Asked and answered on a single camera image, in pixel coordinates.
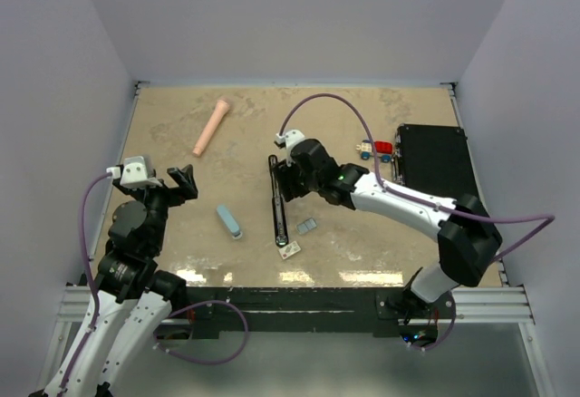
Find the black stapler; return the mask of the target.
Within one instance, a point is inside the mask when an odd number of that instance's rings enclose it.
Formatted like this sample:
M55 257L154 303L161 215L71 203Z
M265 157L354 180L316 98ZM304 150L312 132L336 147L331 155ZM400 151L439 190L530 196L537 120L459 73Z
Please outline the black stapler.
M268 169L271 180L272 189L272 210L275 231L275 244L278 247L285 247L288 241L287 225L285 220L284 200L280 193L276 175L274 173L275 167L278 163L277 156L271 154L268 156Z

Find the staple tray with staples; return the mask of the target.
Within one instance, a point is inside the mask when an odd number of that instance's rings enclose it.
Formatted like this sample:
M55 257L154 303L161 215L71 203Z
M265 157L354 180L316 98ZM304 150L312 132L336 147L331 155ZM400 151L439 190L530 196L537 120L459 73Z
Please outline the staple tray with staples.
M313 218L309 218L296 226L299 235L304 235L317 228L317 223Z

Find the light blue small stapler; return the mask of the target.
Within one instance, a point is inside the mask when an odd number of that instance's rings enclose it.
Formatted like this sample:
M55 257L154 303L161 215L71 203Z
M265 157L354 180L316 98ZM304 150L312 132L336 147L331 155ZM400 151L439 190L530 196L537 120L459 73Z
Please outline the light blue small stapler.
M242 229L228 207L225 205L218 205L216 212L231 237L234 239L240 239L243 236Z

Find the grey staple box sleeve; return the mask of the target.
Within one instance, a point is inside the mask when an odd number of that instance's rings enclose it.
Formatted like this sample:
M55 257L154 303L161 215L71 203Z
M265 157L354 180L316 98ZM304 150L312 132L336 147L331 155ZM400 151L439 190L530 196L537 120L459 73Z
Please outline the grey staple box sleeve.
M283 260L287 260L288 258L296 255L302 250L299 244L296 241L293 241L284 247L280 247L278 249L279 255Z

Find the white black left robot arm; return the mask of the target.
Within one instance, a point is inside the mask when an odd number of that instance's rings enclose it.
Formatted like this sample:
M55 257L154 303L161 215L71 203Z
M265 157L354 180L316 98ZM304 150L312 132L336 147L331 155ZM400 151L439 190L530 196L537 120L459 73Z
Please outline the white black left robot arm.
M115 383L167 317L188 306L184 279L159 270L169 210L198 197L193 168L169 168L172 187L146 156L107 168L104 179L130 197L112 216L105 254L88 273L91 299L81 327L40 396L111 396Z

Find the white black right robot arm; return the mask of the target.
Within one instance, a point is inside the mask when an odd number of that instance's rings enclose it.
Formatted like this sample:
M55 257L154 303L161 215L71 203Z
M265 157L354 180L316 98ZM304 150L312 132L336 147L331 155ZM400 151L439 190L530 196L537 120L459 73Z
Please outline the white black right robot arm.
M479 198L442 198L393 184L352 163L338 164L316 139L299 131L277 135L285 151L274 173L285 201L315 193L327 203L366 211L421 232L438 245L439 260L420 269L406 286L403 305L416 318L458 286L478 286L502 237Z

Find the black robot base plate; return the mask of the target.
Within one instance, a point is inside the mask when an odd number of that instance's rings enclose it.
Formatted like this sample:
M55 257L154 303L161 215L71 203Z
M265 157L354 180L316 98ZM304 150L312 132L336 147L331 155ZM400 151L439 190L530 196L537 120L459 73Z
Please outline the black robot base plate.
M186 287L171 291L175 318L195 339L224 332L370 334L398 337L454 317L454 299L445 294L434 305L402 307L401 287Z

